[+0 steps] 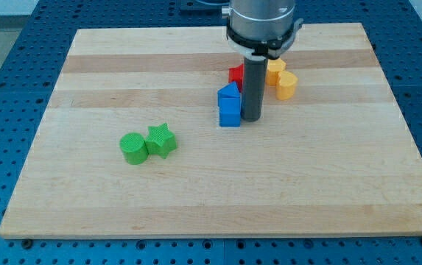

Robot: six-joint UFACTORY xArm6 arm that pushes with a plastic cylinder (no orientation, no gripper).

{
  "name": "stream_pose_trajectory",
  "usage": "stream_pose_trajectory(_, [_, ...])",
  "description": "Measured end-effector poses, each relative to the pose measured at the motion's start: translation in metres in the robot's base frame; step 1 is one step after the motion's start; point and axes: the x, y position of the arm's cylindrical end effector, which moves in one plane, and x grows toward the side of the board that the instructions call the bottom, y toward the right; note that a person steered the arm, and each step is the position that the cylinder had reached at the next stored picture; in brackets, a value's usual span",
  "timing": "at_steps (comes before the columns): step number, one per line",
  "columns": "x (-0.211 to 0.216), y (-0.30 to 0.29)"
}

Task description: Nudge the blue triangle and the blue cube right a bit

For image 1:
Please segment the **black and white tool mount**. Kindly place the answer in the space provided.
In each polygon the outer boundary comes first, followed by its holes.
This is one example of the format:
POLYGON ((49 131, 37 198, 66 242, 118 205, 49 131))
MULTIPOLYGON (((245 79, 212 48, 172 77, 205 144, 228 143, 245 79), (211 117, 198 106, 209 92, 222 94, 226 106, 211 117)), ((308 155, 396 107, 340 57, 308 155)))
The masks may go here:
POLYGON ((250 40, 236 33, 226 25, 226 38, 229 46, 249 60, 278 59, 295 42, 299 29, 303 26, 303 19, 299 18, 292 23, 291 28, 282 36, 270 40, 250 40))

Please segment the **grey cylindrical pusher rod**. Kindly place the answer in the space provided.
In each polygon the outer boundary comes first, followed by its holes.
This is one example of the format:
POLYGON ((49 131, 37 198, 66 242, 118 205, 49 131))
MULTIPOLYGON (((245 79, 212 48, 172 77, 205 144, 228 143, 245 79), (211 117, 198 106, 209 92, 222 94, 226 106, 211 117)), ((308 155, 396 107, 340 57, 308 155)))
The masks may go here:
POLYGON ((266 58, 244 59, 241 117, 245 121, 257 121, 261 116, 266 73, 266 58))

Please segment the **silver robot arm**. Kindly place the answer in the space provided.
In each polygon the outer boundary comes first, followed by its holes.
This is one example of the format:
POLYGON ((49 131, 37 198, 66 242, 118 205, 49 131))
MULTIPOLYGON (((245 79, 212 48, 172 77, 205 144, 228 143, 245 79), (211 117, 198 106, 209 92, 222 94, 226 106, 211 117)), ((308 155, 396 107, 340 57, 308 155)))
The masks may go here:
POLYGON ((243 56, 241 117, 261 117, 269 60, 277 60, 295 42, 303 19, 294 19, 294 0, 230 0, 222 8, 227 18, 229 46, 243 56))

